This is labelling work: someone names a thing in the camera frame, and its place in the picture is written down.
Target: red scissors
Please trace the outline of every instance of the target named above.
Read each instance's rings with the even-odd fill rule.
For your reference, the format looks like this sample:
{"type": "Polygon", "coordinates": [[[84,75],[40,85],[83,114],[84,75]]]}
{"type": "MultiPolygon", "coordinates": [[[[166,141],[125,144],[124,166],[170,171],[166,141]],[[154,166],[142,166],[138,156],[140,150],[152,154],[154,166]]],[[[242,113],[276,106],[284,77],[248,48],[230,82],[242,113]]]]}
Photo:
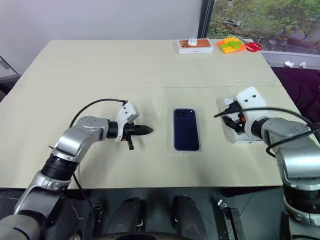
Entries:
{"type": "Polygon", "coordinates": [[[257,52],[264,48],[260,43],[257,42],[249,42],[239,38],[245,45],[246,49],[250,52],[257,52]]]}

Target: white wall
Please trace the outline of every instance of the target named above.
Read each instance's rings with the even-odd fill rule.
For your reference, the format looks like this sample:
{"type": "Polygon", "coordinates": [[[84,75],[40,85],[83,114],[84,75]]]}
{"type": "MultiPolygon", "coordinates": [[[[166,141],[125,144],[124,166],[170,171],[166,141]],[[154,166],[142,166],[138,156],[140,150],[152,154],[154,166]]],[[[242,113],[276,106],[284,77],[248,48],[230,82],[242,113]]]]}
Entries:
{"type": "Polygon", "coordinates": [[[50,41],[197,36],[201,0],[0,0],[0,56],[23,73],[50,41]]]}

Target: floor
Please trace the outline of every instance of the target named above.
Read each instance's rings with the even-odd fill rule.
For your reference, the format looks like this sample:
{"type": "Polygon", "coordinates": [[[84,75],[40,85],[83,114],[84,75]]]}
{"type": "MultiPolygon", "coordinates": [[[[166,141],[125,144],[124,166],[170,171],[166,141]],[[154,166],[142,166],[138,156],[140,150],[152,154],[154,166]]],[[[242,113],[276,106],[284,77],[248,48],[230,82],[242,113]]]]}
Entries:
{"type": "MultiPolygon", "coordinates": [[[[0,218],[3,218],[14,209],[17,198],[21,192],[0,191],[0,218]]],[[[91,193],[91,201],[96,203],[102,200],[106,205],[105,218],[102,224],[106,228],[110,216],[117,207],[126,199],[139,197],[147,203],[147,231],[175,233],[175,229],[170,223],[170,209],[174,196],[187,194],[193,198],[198,205],[209,240],[225,239],[220,238],[218,230],[221,230],[223,222],[216,221],[221,212],[215,207],[220,198],[232,208],[238,208],[241,214],[241,221],[247,240],[278,240],[280,231],[280,216],[284,210],[282,188],[259,191],[255,193],[243,194],[235,197],[223,197],[217,188],[138,188],[138,189],[98,189],[91,193]]],[[[52,227],[46,239],[65,239],[75,232],[75,229],[86,228],[87,219],[82,219],[88,215],[86,202],[67,201],[58,221],[57,227],[52,227]],[[77,209],[79,219],[73,208],[77,209]]],[[[226,221],[227,232],[230,239],[233,238],[230,222],[226,221]]]]}

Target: colorful toy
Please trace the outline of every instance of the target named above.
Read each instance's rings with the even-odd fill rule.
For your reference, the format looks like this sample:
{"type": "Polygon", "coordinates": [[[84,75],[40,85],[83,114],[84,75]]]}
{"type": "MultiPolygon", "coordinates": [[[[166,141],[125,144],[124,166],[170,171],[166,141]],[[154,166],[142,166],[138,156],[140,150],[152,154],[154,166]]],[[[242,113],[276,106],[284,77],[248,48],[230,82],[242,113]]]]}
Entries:
{"type": "Polygon", "coordinates": [[[224,38],[216,43],[218,47],[225,53],[233,53],[246,49],[246,45],[236,37],[224,38]]]}

